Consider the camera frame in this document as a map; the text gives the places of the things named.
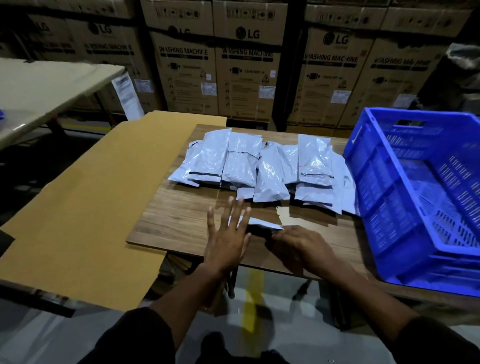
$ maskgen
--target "blue plastic crate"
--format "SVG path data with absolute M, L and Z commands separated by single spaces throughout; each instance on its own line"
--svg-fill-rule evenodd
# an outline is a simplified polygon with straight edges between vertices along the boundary
M 480 297 L 480 122 L 365 108 L 345 147 L 379 275 Z

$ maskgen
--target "hand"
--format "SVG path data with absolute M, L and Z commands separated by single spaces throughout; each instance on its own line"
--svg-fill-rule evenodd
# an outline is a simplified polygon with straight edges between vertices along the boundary
M 205 248 L 204 263 L 223 277 L 238 266 L 243 259 L 252 236 L 250 233 L 245 235 L 252 209 L 250 207 L 246 209 L 239 224 L 242 207 L 243 198 L 234 202 L 234 198 L 230 197 L 228 206 L 223 211 L 218 231 L 215 228 L 213 208 L 208 209 L 208 243 Z
M 286 245 L 293 251 L 291 257 L 294 261 L 323 279 L 332 280 L 337 268 L 342 264 L 331 246 L 315 231 L 301 226 L 284 226 L 284 230 L 278 230 L 272 234 L 272 239 L 275 241 L 273 246 Z

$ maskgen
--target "person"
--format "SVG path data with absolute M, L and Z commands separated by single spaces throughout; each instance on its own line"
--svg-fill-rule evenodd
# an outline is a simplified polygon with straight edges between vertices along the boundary
M 175 363 L 176 350 L 202 302 L 245 254 L 251 238 L 246 232 L 251 209 L 248 207 L 239 221 L 242 208 L 243 200 L 234 202 L 231 197 L 218 230 L 210 208 L 204 262 L 150 307 L 125 313 L 80 363 Z M 350 264 L 336 257 L 320 234 L 299 226 L 285 226 L 284 230 L 273 233 L 272 240 L 273 246 L 289 249 L 290 257 L 306 270 L 348 294 L 397 363 L 480 363 L 477 346 L 441 323 L 420 316 L 368 282 Z M 209 350 L 218 340 L 213 336 L 202 342 L 197 364 L 286 363 L 275 351 L 253 359 L 233 357 L 222 345 L 220 349 Z

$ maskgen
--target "person's left hand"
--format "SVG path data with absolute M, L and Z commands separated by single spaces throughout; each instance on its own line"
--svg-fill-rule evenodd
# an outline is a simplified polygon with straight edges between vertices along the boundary
M 243 198 L 234 201 L 231 196 L 228 199 L 228 206 L 223 211 L 218 231 L 215 227 L 213 208 L 208 209 L 208 243 L 205 248 L 204 263 L 222 276 L 226 276 L 238 266 L 252 236 L 250 233 L 245 234 L 252 209 L 250 207 L 246 209 L 239 224 L 242 207 Z

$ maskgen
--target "crate rim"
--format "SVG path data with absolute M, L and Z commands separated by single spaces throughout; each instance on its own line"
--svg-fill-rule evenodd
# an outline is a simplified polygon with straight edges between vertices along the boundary
M 421 213 L 420 208 L 419 208 L 420 207 L 420 199 L 418 198 L 418 196 L 413 191 L 413 187 L 410 183 L 410 180 L 407 178 L 407 175 L 405 174 L 405 171 L 403 170 L 403 167 L 401 166 L 400 161 L 398 160 L 397 156 L 395 155 L 392 147 L 390 146 L 390 143 L 388 142 L 387 138 L 385 137 L 385 134 L 384 134 L 383 130 L 380 128 L 380 125 L 378 124 L 378 121 L 374 117 L 374 115 L 372 114 L 371 110 L 374 111 L 374 112 L 375 112 L 375 110 L 387 110 L 389 112 L 402 113 L 403 115 L 405 115 L 406 112 L 411 113 L 411 114 L 418 114 L 418 113 L 432 114 L 433 113 L 433 114 L 445 115 L 445 113 L 448 112 L 448 111 L 403 110 L 403 109 L 390 109 L 390 108 L 364 108 L 363 109 L 363 112 L 365 112 L 369 116 L 369 119 L 372 122 L 373 127 L 375 128 L 378 135 L 380 136 L 381 141 L 385 145 L 388 154 L 392 158 L 392 162 L 393 162 L 394 166 L 400 172 L 399 173 L 400 178 L 401 178 L 405 188 L 407 189 L 408 194 L 410 195 L 411 198 L 413 198 L 415 200 L 414 201 L 415 202 L 414 203 L 415 209 L 416 209 L 418 215 L 420 216 L 420 219 L 421 219 L 424 227 L 427 229 L 427 232 L 430 236 L 436 237 L 438 235 L 437 232 L 433 229 L 431 222 L 428 221 L 423 216 L 423 214 Z M 473 114 L 470 114 L 470 113 L 467 113 L 467 112 L 457 112 L 457 111 L 452 111 L 452 112 L 448 112 L 448 113 L 451 114 L 452 116 L 454 116 L 454 115 L 469 116 L 480 126 L 479 119 Z M 349 142 L 351 140 L 356 140 L 356 135 L 358 135 L 360 130 L 361 130 L 361 127 L 357 131 L 357 133 L 355 134 L 355 138 L 353 137 L 353 134 L 352 134 Z M 480 256 L 480 249 L 477 249 L 477 248 L 472 248 L 472 247 L 467 247 L 467 246 L 447 245 L 447 244 L 444 244 L 444 243 L 440 242 L 440 240 L 438 240 L 438 239 L 432 239 L 432 243 L 435 246 L 435 248 L 437 248 L 441 252 Z

